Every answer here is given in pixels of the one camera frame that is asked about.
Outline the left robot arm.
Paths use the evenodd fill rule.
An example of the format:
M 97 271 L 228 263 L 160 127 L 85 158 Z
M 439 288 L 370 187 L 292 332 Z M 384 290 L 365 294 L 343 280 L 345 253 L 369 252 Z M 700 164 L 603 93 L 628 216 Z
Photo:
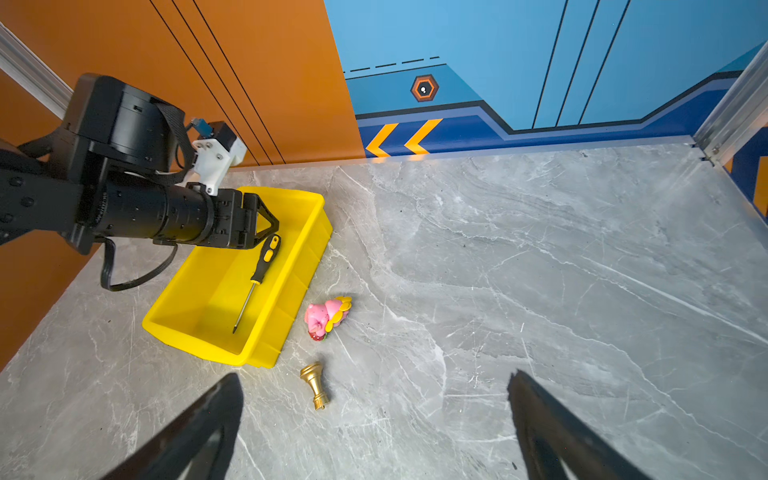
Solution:
M 245 152 L 222 121 L 83 75 L 58 128 L 2 149 L 1 239 L 52 231 L 81 253 L 110 238 L 254 248 L 279 222 L 256 194 L 222 186 Z

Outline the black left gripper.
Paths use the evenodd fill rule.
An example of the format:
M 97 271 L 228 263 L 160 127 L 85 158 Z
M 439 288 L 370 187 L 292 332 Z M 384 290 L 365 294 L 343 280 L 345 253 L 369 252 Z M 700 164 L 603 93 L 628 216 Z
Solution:
M 213 206 L 214 220 L 206 238 L 207 247 L 252 249 L 279 230 L 279 220 L 256 194 L 220 189 Z

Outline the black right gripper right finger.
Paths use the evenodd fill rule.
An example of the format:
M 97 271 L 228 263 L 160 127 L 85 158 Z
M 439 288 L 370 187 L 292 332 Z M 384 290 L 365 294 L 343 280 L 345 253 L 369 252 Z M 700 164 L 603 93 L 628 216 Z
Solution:
M 530 479 L 649 479 L 526 372 L 511 375 L 508 401 Z

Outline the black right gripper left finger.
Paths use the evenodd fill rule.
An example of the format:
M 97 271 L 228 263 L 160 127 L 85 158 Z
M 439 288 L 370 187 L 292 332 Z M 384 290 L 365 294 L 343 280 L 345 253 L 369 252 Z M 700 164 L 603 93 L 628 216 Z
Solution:
M 106 479 L 223 479 L 244 405 L 239 376 L 229 373 Z

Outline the black yellow screwdriver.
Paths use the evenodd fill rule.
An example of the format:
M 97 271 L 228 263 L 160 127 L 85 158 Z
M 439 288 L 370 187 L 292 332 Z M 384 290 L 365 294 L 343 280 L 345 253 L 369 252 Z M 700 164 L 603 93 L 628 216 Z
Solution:
M 282 243 L 282 238 L 278 233 L 273 233 L 264 240 L 260 254 L 259 254 L 259 258 L 256 264 L 256 268 L 252 276 L 250 277 L 251 287 L 245 297 L 245 300 L 243 302 L 243 305 L 241 307 L 237 320 L 235 321 L 234 326 L 232 328 L 233 334 L 237 332 L 238 327 L 243 317 L 245 316 L 248 303 L 250 302 L 250 299 L 253 296 L 253 293 L 255 292 L 256 288 L 263 283 L 269 268 L 271 267 L 274 259 L 276 258 L 280 250 L 281 243 Z

